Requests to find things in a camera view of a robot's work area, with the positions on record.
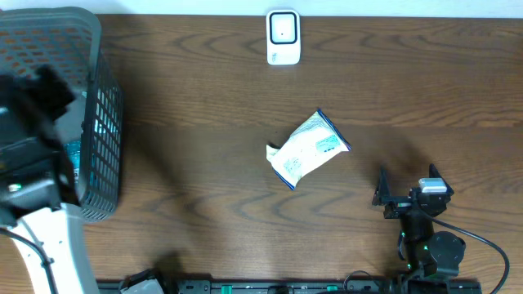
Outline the teal mouthwash bottle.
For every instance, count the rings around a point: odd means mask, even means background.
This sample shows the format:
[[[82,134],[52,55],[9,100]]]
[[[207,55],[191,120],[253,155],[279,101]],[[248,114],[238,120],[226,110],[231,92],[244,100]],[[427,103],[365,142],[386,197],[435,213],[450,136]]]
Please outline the teal mouthwash bottle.
[[[74,181],[78,183],[81,163],[81,140],[74,140],[65,144],[65,151],[73,165]]]

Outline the cream snack bag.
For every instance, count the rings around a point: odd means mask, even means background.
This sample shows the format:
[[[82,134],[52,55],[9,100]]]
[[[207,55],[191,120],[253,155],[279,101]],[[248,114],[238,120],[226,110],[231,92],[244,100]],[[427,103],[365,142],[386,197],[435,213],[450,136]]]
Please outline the cream snack bag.
[[[266,159],[291,189],[298,181],[351,145],[321,109],[317,109],[279,148],[266,146]]]

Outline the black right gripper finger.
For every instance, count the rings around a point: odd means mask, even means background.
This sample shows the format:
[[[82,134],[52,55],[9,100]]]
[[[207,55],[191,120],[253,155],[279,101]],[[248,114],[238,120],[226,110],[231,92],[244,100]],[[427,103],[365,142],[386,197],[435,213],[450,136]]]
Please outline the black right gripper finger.
[[[391,197],[390,187],[387,180],[387,171],[385,167],[380,167],[378,185],[375,189],[372,205],[383,206],[389,202]]]
[[[439,171],[436,168],[436,165],[434,163],[431,163],[429,165],[429,178],[442,178],[444,180],[444,182],[446,183],[446,186],[448,188],[446,194],[448,194],[448,195],[453,195],[454,194],[454,190],[447,183],[447,181],[444,179],[444,177],[439,173]]]

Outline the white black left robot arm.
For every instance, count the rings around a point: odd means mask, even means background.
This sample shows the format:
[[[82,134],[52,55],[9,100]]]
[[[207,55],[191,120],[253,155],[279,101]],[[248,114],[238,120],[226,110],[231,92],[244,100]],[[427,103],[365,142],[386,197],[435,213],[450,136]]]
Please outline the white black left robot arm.
[[[74,94],[49,66],[1,76],[1,233],[36,293],[97,293],[73,164],[55,129]]]

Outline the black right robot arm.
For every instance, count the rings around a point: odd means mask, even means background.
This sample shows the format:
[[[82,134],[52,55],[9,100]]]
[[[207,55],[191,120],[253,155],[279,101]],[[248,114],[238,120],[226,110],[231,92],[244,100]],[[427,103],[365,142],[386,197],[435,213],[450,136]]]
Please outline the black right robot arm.
[[[398,277],[396,285],[403,292],[414,283],[434,283],[444,287],[458,276],[465,242],[448,231],[436,232],[433,223],[444,212],[454,194],[435,165],[429,176],[418,181],[406,196],[391,194],[387,172],[382,167],[372,204],[383,206],[386,219],[398,219],[401,227],[399,251],[408,262],[409,271]]]

